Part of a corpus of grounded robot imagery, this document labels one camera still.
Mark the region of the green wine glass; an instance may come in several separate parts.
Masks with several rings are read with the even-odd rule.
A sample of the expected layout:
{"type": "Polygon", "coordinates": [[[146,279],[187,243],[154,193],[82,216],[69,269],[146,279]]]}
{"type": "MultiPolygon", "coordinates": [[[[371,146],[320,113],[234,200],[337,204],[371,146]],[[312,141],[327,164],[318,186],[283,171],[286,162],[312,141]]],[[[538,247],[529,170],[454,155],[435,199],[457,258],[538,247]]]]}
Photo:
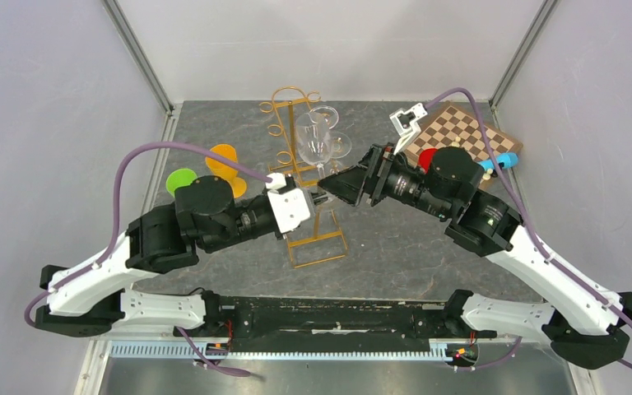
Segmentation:
{"type": "Polygon", "coordinates": [[[172,198],[175,198],[175,193],[179,188],[189,186],[197,177],[196,172],[189,168],[174,170],[166,178],[165,189],[172,198]]]}

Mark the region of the orange wine glass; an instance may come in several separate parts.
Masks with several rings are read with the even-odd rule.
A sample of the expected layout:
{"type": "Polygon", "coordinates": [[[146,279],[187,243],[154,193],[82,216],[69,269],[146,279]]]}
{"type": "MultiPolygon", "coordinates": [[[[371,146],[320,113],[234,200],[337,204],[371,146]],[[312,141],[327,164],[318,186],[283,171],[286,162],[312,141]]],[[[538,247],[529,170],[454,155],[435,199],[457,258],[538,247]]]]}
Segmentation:
{"type": "MultiPolygon", "coordinates": [[[[216,153],[228,160],[237,162],[238,155],[236,149],[229,144],[218,144],[211,148],[211,152],[216,153]]],[[[242,197],[247,190],[247,183],[239,177],[239,171],[221,163],[218,160],[207,157],[205,159],[207,168],[215,175],[227,181],[233,192],[234,198],[242,197]]]]}

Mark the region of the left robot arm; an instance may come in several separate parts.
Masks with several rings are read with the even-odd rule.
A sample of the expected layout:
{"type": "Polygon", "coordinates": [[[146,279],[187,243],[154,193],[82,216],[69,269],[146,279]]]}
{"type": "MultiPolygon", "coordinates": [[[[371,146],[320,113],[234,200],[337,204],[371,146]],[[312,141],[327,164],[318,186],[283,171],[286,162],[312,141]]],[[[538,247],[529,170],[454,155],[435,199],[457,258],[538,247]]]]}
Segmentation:
{"type": "Polygon", "coordinates": [[[279,203],[296,190],[292,177],[271,174],[257,196],[235,201],[230,183],[202,176],[174,191],[174,201],[151,209],[128,225],[111,249],[71,268],[48,265],[40,286],[45,302],[31,325],[68,337],[93,337],[125,326],[198,329],[215,336],[225,326],[217,294],[145,294],[135,281],[165,275],[198,263],[200,252],[288,232],[279,203]]]}

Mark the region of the red wine glass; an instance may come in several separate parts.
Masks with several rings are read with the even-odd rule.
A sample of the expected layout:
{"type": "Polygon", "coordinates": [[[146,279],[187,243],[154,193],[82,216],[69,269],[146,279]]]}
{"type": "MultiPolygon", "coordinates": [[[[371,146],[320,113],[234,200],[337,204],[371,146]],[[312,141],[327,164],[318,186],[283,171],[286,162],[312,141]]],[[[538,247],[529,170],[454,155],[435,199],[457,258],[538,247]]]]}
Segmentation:
{"type": "Polygon", "coordinates": [[[423,171],[425,173],[427,173],[429,171],[431,162],[433,160],[433,157],[436,153],[437,149],[436,148],[428,148],[423,150],[419,156],[418,156],[418,160],[417,160],[417,165],[423,169],[423,171]]]}

